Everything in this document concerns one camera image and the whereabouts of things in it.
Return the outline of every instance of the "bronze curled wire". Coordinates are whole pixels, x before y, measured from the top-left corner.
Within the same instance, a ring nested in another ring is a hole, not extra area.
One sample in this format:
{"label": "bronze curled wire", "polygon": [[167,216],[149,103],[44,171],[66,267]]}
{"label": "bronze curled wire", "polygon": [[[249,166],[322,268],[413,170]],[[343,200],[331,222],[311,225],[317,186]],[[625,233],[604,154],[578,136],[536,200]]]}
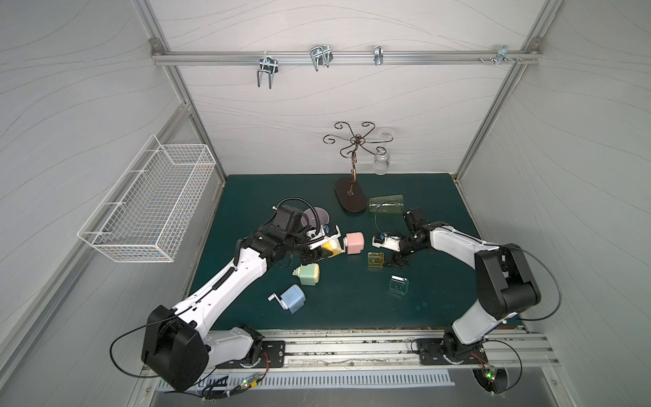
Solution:
{"label": "bronze curled wire", "polygon": [[337,139],[348,141],[350,144],[345,146],[341,150],[339,150],[339,154],[343,158],[351,158],[353,156],[353,153],[357,152],[357,149],[359,147],[363,148],[364,150],[366,150],[367,152],[373,154],[374,156],[381,156],[382,154],[387,153],[386,148],[384,148],[384,147],[376,147],[375,148],[376,152],[373,152],[373,151],[367,149],[366,147],[364,147],[364,144],[365,143],[370,143],[370,144],[389,143],[389,142],[393,141],[393,136],[391,137],[390,140],[381,140],[381,141],[368,141],[368,140],[366,140],[366,136],[368,136],[373,130],[375,130],[375,127],[376,127],[375,124],[372,123],[372,122],[363,122],[362,123],[362,127],[372,126],[371,129],[365,135],[355,134],[352,127],[350,127],[350,124],[348,124],[347,122],[336,122],[335,123],[335,128],[338,129],[338,130],[342,130],[344,128],[344,125],[346,125],[348,127],[348,129],[350,130],[350,134],[352,135],[349,139],[347,139],[345,137],[342,137],[340,135],[336,135],[336,134],[327,134],[323,138],[323,142],[325,144],[335,144],[335,142],[337,141],[335,139],[335,137]]}

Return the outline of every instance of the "red wire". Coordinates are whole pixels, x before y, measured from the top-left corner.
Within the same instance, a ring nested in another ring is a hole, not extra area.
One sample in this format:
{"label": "red wire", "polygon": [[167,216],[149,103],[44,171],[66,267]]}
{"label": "red wire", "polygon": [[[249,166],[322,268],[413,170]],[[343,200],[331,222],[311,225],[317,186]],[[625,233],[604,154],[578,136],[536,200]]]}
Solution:
{"label": "red wire", "polygon": [[474,353],[471,352],[470,354],[471,354],[472,356],[474,356],[475,359],[479,360],[479,362],[482,364],[482,366],[484,366],[484,364],[488,364],[487,361],[483,360],[482,358],[480,358],[479,356],[475,355]]}
{"label": "red wire", "polygon": [[267,352],[263,352],[262,354],[265,355],[265,357],[267,358],[267,370],[264,371],[264,374],[262,375],[262,377],[259,380],[262,380],[265,377],[267,377],[267,373],[269,373],[269,363],[271,363],[271,361],[269,360],[269,355],[267,355]]}

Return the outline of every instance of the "clear glass block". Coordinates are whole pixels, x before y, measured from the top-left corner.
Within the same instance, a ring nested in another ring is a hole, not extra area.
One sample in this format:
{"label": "clear glass block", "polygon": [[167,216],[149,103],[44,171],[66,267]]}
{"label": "clear glass block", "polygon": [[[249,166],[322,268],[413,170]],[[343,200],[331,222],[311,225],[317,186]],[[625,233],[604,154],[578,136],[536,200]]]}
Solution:
{"label": "clear glass block", "polygon": [[401,296],[407,294],[409,289],[409,280],[405,277],[400,277],[398,275],[392,275],[391,280],[389,281],[389,292],[399,294]]}

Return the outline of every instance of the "white wire basket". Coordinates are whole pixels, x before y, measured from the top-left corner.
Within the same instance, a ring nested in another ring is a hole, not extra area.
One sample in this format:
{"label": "white wire basket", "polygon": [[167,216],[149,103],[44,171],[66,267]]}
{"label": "white wire basket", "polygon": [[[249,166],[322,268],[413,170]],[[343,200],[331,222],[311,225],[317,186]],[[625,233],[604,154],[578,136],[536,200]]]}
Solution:
{"label": "white wire basket", "polygon": [[152,135],[77,235],[116,262],[172,262],[214,168],[206,145]]}

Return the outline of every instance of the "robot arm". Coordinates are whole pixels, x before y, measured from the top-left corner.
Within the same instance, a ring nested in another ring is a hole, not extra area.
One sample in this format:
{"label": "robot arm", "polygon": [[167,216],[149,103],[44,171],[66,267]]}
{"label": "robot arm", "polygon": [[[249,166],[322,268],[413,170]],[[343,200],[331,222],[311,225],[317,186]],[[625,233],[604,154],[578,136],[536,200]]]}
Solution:
{"label": "robot arm", "polygon": [[317,231],[301,226],[302,211],[285,205],[274,209],[272,219],[238,241],[236,256],[203,287],[172,309],[160,305],[149,315],[141,359],[175,390],[192,386],[206,366],[257,361],[262,336],[247,326],[206,338],[219,315],[246,287],[286,254],[301,255],[303,264],[332,255],[321,245],[339,239],[336,225]]}
{"label": "robot arm", "polygon": [[499,324],[540,302],[540,291],[519,246],[499,246],[457,231],[443,222],[430,223],[420,208],[404,214],[410,236],[377,233],[372,245],[391,249],[385,265],[403,267],[408,256],[435,249],[456,257],[475,269],[477,300],[461,318],[445,330],[445,357],[463,359]]}

